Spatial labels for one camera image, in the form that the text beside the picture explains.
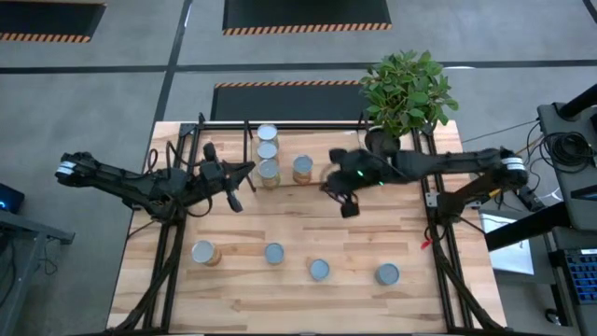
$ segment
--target robotic arm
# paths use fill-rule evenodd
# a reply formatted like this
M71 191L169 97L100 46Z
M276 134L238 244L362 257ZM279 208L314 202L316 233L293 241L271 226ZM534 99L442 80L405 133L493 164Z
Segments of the robotic arm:
M87 152L65 153L55 175L65 186L95 187L120 197L130 208L138 204L159 221L172 219L177 210L203 200L208 200L211 209L212 196L221 191L228 194L230 208L241 212L234 190L255 164L220 161L212 143L203 147L203 156L196 176L172 167L140 175L103 164Z
M368 150L346 151L332 149L329 156L340 170L331 173L321 187L339 201L343 217L359 214L354 192L384 184L407 184L433 174L477 173L481 177L455 192L437 196L437 212L450 222L462 214L468 203L486 202L495 189L518 189L526 185L528 174L522 159L507 149L485 149L468 153L426 155L397 150L384 135L370 133L366 138Z

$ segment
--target wooden tabletop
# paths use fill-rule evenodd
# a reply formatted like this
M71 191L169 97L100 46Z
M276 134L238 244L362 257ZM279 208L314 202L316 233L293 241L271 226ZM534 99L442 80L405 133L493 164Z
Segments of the wooden tabletop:
M179 125L159 122L155 127L151 147L160 152L158 168L165 166L165 143L175 143ZM210 215L189 217L170 332L446 331L432 251L421 249L427 225L421 185L359 190L361 215L350 219L342 219L340 205L318 190L329 149L356 148L362 140L363 134L351 131L280 131L282 187L253 193L243 182L237 192L244 208L240 214L233 213L220 194L214 197ZM210 141L221 160L243 160L242 131L202 131L200 147ZM437 127L436 143L440 153L462 151L455 122ZM410 135L402 138L402 148L412 149ZM313 158L310 186L292 182L290 166L298 154ZM445 175L444 180L447 190L456 190L469 177ZM205 209L204 203L191 208L194 213ZM474 211L465 211L464 217L479 223ZM131 230L148 221L147 214L137 213ZM159 224L150 226L127 243L108 327L120 323L146 291L159 231ZM466 225L456 225L455 235L466 284L492 318L505 325L484 238ZM192 260L191 247L199 240L211 241L222 251L217 266ZM281 265L266 262L264 248L269 243L285 248ZM309 274L314 259L330 265L330 276L323 282L313 281ZM374 272L386 262L399 268L400 279L383 287ZM165 286L156 316L161 315L164 291ZM456 320L461 321L453 287L451 297Z

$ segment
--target concrete floor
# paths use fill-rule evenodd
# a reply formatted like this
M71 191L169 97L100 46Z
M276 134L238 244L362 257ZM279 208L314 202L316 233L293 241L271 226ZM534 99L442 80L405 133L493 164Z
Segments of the concrete floor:
M109 0L89 44L0 43L0 67L165 65L183 0ZM305 35L223 36L223 2L195 0L180 64L375 62L400 49L430 49L439 61L597 59L597 24L581 0L389 0L394 30ZM530 127L466 141L536 118L540 104L567 101L594 84L597 67L447 69L466 150L524 147ZM166 120L209 117L223 81L358 79L362 71L180 73ZM87 150L139 171L164 75L0 75L0 182L27 195L22 214L76 232L73 245L50 247L59 271L38 272L18 335L64 335L105 326L131 211L94 189L71 189L53 176L64 152ZM538 195L557 188L549 167ZM546 203L555 202L546 199ZM514 206L516 200L508 199ZM576 334L544 321L548 290L499 284L508 325ZM534 300L535 293L540 293Z

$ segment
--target green leaves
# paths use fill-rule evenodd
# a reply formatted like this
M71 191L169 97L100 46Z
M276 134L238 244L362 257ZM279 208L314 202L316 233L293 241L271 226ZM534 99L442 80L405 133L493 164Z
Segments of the green leaves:
M413 92L409 94L409 99L417 104L425 104L429 101L429 97L424 92Z
M448 90L448 78L441 74L441 64L425 51L400 51L384 57L368 68L361 93L370 102L367 112L376 125L393 136L408 133L427 123L448 122L442 106L459 108Z

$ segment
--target hazard stripe tape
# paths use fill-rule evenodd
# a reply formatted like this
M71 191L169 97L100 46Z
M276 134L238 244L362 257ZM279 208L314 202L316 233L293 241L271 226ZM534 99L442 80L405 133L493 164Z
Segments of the hazard stripe tape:
M91 37L84 35L0 33L0 41L88 43L91 41Z
M330 86L360 85L358 80L294 80L277 82L217 83L215 88L274 87L274 86Z
M223 33L232 35L266 35L266 34L296 34L296 33L325 33L325 32L355 32L391 30L392 23L341 23L341 24L303 24L274 27L244 27L227 28Z

